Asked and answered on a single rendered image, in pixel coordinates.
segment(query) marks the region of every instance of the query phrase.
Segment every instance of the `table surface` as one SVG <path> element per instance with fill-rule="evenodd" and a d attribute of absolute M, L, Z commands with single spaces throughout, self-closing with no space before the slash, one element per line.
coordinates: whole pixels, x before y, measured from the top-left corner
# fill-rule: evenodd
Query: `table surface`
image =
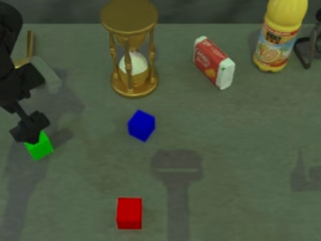
<path fill-rule="evenodd" d="M 260 72 L 259 28 L 157 26 L 159 87 L 132 100 L 110 86 L 101 25 L 25 25 L 13 57 L 30 29 L 35 54 L 63 79 L 57 95 L 39 88 L 22 101 L 51 120 L 56 149 L 33 161 L 8 132 L 18 117 L 0 111 L 0 240 L 319 240 L 320 60 L 304 70 L 292 54 L 282 72 Z M 235 61 L 230 88 L 194 67 L 201 35 Z M 146 143 L 127 134 L 137 109 L 156 116 Z M 143 198 L 142 230 L 117 230 L 120 196 Z"/>

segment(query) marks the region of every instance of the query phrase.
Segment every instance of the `green cube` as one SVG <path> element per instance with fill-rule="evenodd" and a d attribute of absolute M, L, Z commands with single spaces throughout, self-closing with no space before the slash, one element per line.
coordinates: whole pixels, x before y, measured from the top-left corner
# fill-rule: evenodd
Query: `green cube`
<path fill-rule="evenodd" d="M 36 144 L 25 143 L 25 146 L 36 161 L 42 159 L 43 157 L 53 153 L 54 148 L 51 145 L 50 139 L 44 131 L 40 132 L 39 141 Z"/>

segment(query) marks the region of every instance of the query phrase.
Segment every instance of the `yellow bottle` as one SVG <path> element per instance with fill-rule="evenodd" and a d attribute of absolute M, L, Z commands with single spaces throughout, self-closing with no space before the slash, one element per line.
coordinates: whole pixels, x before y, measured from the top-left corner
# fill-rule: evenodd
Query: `yellow bottle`
<path fill-rule="evenodd" d="M 286 66 L 307 11 L 307 2 L 269 0 L 253 56 L 260 70 L 278 72 Z"/>

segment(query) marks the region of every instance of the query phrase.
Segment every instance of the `hourglass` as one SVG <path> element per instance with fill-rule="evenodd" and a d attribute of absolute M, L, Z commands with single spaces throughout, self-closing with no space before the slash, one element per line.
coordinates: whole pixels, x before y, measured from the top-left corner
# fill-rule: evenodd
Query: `hourglass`
<path fill-rule="evenodd" d="M 143 97 L 157 87 L 153 41 L 157 19 L 157 9 L 149 0 L 111 0 L 100 12 L 101 23 L 109 32 L 109 51 L 113 61 L 111 85 L 124 97 Z M 138 51 L 148 34 L 149 61 Z M 125 50 L 119 64 L 116 42 Z"/>

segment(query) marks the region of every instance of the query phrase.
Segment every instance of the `red cube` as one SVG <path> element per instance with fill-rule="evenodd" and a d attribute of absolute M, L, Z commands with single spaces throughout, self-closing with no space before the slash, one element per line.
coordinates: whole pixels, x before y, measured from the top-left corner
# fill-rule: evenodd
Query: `red cube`
<path fill-rule="evenodd" d="M 142 199 L 138 197 L 118 198 L 116 222 L 118 229 L 141 229 Z"/>

